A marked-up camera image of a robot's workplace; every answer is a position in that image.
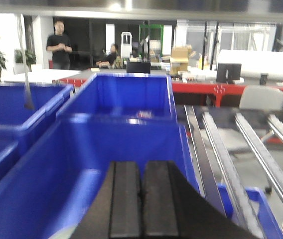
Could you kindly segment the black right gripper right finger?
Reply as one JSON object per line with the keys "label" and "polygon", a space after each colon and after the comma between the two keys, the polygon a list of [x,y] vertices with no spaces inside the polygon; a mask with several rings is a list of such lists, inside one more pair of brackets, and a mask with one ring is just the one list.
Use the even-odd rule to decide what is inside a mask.
{"label": "black right gripper right finger", "polygon": [[146,239],[253,239],[211,206],[172,161],[149,161],[143,177]]}

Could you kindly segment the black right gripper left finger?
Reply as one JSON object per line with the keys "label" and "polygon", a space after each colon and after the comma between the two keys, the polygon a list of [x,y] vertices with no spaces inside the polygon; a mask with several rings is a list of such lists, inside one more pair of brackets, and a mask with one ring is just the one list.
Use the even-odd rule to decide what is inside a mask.
{"label": "black right gripper left finger", "polygon": [[137,164],[112,161],[98,194],[70,238],[140,238],[140,192]]}

